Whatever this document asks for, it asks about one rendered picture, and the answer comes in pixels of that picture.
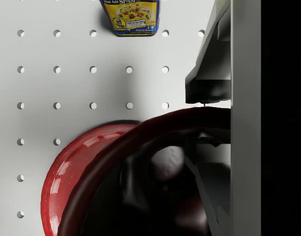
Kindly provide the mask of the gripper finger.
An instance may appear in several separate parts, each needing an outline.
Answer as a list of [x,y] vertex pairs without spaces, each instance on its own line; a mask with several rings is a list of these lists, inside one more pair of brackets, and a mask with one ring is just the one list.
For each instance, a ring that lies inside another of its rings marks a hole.
[[215,0],[195,67],[185,79],[186,103],[231,99],[231,0]]
[[212,236],[231,236],[231,145],[193,134],[185,144]]

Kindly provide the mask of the blue yellow can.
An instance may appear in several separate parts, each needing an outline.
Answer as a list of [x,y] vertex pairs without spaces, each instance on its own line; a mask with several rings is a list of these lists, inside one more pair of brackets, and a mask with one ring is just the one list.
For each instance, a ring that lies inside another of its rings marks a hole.
[[153,36],[160,22],[160,0],[99,0],[117,36]]

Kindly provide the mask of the red mug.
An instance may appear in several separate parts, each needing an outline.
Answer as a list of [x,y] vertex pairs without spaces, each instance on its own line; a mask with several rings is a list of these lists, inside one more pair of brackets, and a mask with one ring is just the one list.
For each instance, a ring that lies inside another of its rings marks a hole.
[[173,131],[198,128],[230,130],[229,108],[196,107],[181,109],[148,119],[141,124],[132,121],[117,121],[100,125],[70,142],[55,158],[45,178],[41,193],[41,219],[45,236],[57,236],[59,224],[69,196],[81,178],[87,165],[98,157],[107,145],[114,147],[134,138],[135,145],[150,141]]

